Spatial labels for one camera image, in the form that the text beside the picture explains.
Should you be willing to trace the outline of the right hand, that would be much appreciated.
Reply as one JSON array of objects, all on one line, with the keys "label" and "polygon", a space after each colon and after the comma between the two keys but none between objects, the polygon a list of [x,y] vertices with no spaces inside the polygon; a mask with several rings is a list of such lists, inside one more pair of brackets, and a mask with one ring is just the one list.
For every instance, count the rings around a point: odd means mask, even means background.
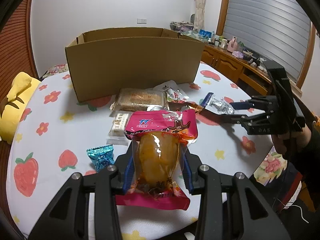
[{"label": "right hand", "polygon": [[304,148],[311,140],[311,130],[305,126],[301,132],[287,132],[286,134],[271,135],[272,142],[279,154]]}]

